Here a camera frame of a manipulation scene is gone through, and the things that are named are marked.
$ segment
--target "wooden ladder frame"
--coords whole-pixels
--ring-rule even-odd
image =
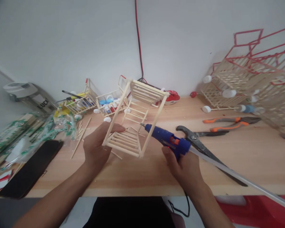
[[[114,132],[113,134],[110,135],[112,128],[114,126],[114,123],[116,121],[117,118],[117,114],[119,112],[119,110],[121,109],[123,100],[126,97],[127,94],[127,90],[130,87],[131,89],[131,94],[132,97],[134,99],[137,99],[147,105],[150,106],[155,106],[158,107],[156,105],[154,105],[155,102],[162,100],[161,105],[159,107],[159,110],[154,118],[154,121],[152,123],[152,127],[150,129],[150,132],[148,133],[148,136],[146,138],[146,141],[143,145],[143,148],[141,149],[141,145],[140,145],[140,141],[139,141],[139,136],[142,136],[141,134],[139,134],[140,130],[141,130],[141,123],[143,123],[146,120],[146,116],[148,114],[149,111],[149,107],[146,108],[142,105],[136,104],[134,102],[132,102],[132,99],[130,100],[127,108],[125,109],[125,114],[123,116],[122,119],[122,123],[121,125],[123,125],[124,120],[130,120],[131,122],[133,122],[135,125],[139,125],[138,129],[135,129],[134,127],[131,126],[131,128],[134,131],[131,131],[130,129],[126,129],[124,132]],[[155,128],[156,122],[159,118],[159,115],[162,111],[162,108],[165,104],[165,101],[167,99],[167,97],[170,94],[168,92],[164,92],[164,91],[160,91],[158,89],[155,89],[149,85],[146,85],[144,83],[138,82],[138,81],[134,81],[134,80],[128,80],[126,88],[124,90],[124,93],[121,97],[121,100],[119,102],[119,105],[116,109],[115,115],[111,121],[110,127],[108,129],[108,132],[105,136],[104,142],[102,144],[102,146],[109,146],[112,147],[114,149],[117,149],[119,151],[125,152],[127,154],[130,154],[132,156],[135,157],[143,157],[144,153],[147,149],[148,143],[150,141],[150,138],[152,136],[153,130]],[[139,111],[134,107],[140,107],[143,109],[143,111]]]

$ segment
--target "power cord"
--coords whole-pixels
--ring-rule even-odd
[[[190,216],[190,204],[189,204],[189,199],[188,199],[187,193],[185,191],[184,191],[184,193],[185,193],[185,196],[186,196],[186,199],[187,199],[187,203],[188,203],[188,214],[187,215],[184,212],[182,212],[181,210],[175,208],[173,203],[170,200],[168,200],[168,202],[169,202],[169,204],[170,204],[170,206],[172,208],[173,213],[174,213],[174,210],[176,210],[177,212],[182,213],[183,216],[188,218]]]
[[[138,29],[138,20],[137,20],[137,0],[135,0],[135,18],[136,18],[136,30],[137,30],[137,39],[138,39],[138,47],[139,47],[139,58],[140,58],[140,67],[142,70],[142,77],[138,79],[138,81],[147,81],[143,77],[143,60],[142,60],[142,49],[140,47],[140,38],[139,38],[139,29]]]

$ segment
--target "smartphone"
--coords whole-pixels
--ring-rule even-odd
[[[21,199],[25,197],[47,166],[61,149],[63,142],[48,140],[0,191],[0,197]]]

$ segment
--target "white wall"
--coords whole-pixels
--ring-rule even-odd
[[[21,102],[11,102],[3,86],[10,83],[0,74],[0,132],[12,121],[17,119],[21,114],[31,111]]]
[[[285,27],[285,0],[138,0],[146,80],[193,91],[233,45],[233,33]],[[134,0],[1,0],[0,69],[55,100],[90,77],[101,93],[141,75]]]

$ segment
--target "right hand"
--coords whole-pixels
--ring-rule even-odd
[[[200,162],[197,155],[188,152],[186,155],[181,155],[177,162],[173,151],[169,147],[162,147],[161,150],[167,160],[170,172],[186,192],[198,189],[205,184],[200,172]]]

